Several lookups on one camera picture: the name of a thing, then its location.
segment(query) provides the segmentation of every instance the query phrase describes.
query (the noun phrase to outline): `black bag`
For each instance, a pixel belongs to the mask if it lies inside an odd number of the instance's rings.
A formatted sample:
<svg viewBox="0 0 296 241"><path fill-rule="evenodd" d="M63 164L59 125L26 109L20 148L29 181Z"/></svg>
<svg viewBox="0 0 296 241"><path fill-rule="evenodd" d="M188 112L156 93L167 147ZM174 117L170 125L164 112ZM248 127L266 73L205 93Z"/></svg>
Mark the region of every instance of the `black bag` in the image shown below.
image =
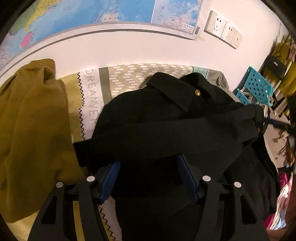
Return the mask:
<svg viewBox="0 0 296 241"><path fill-rule="evenodd" d="M287 42L289 36L290 36L290 34L286 38L286 40L285 40L284 44L282 45L282 47L280 48L280 50L276 53L276 56L269 55L265 60L265 67L268 68L269 70L271 70L281 80L285 77L285 73L287 70L286 63L287 63L287 60L289 57L289 53L288 53L286 60L284 60L284 58L282 56L280 56L279 53L280 53L281 49L283 48L283 46L285 45L285 43ZM284 63L282 63L279 60L279 57L281 57L283 59Z"/></svg>

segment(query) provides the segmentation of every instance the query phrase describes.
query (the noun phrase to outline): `black jacket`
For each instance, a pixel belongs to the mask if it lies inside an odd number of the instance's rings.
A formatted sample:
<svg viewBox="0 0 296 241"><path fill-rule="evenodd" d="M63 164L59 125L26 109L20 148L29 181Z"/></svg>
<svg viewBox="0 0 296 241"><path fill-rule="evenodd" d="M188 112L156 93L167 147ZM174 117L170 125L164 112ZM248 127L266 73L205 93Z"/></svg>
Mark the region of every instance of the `black jacket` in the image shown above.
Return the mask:
<svg viewBox="0 0 296 241"><path fill-rule="evenodd" d="M156 73L108 103L92 139L74 146L93 172L120 157L112 195L124 240L187 240L200 210L186 197L175 155L203 175L241 182L265 219L276 210L279 181L262 130L260 106L235 103L201 74Z"/></svg>

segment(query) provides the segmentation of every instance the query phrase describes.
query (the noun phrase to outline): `light switch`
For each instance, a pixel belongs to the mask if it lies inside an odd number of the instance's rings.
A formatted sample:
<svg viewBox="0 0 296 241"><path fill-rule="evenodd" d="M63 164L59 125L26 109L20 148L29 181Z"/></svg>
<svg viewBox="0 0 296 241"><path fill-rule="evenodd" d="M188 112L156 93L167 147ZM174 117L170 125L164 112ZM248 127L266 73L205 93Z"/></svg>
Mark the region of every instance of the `light switch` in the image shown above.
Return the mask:
<svg viewBox="0 0 296 241"><path fill-rule="evenodd" d="M226 43L231 44L235 31L236 29L233 27L233 25L227 22L221 35L221 39L224 40Z"/></svg>
<svg viewBox="0 0 296 241"><path fill-rule="evenodd" d="M242 35L241 35L240 32L238 32L236 30L235 33L234 33L234 36L233 36L233 39L232 39L230 45L232 47L234 47L235 49L238 49L238 47L240 46L241 42L242 42Z"/></svg>
<svg viewBox="0 0 296 241"><path fill-rule="evenodd" d="M207 24L205 26L205 31L220 38L225 25L226 20L224 19L224 17L211 10L209 18L207 20Z"/></svg>

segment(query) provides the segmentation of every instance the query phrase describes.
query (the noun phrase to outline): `mustard brown cloth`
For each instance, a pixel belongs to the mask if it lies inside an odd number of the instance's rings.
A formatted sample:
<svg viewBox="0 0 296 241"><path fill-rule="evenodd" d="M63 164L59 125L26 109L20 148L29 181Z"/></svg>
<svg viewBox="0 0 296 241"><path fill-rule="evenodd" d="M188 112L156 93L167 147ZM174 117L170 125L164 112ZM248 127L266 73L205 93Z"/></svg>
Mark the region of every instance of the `mustard brown cloth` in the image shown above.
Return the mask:
<svg viewBox="0 0 296 241"><path fill-rule="evenodd" d="M32 61L0 88L0 213L38 211L58 181L84 178L71 140L67 95L51 59Z"/></svg>

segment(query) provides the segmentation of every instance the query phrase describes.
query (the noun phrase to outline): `zigzag pattern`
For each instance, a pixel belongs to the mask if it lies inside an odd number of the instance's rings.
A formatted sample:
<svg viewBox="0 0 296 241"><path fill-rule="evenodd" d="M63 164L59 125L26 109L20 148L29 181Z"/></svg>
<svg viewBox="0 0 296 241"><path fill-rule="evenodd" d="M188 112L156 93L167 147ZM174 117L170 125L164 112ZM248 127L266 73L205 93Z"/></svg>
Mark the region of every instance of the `zigzag pattern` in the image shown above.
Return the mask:
<svg viewBox="0 0 296 241"><path fill-rule="evenodd" d="M103 215L102 220L105 221L105 223L103 223L103 224L104 224L104 226L107 226L107 231L110 232L110 237L113 238L113 241L116 241L116 238L113 236L113 232L110 230L111 226L109 226L109 225L107 224L108 220L105 219L105 216L106 216L106 215L102 213L103 208L99 207L99 211L100 211L100 213Z"/></svg>
<svg viewBox="0 0 296 241"><path fill-rule="evenodd" d="M84 98L84 94L83 94L83 91L82 91L82 83L81 83L81 79L80 79L80 75L79 74L80 74L80 72L77 74L77 76L78 76L78 80L79 80L78 82L79 82L80 92L81 92L81 95L82 95L82 106L84 106L84 104L85 104L85 102L84 102L85 98ZM82 119L82 114L81 114L81 112L82 112L82 106L79 108L79 114L80 114L79 118L80 118L80 127L82 129L82 131L81 131L81 133L82 133L82 139L85 140L85 138L84 138L85 133L84 133L83 123L82 123L83 119Z"/></svg>

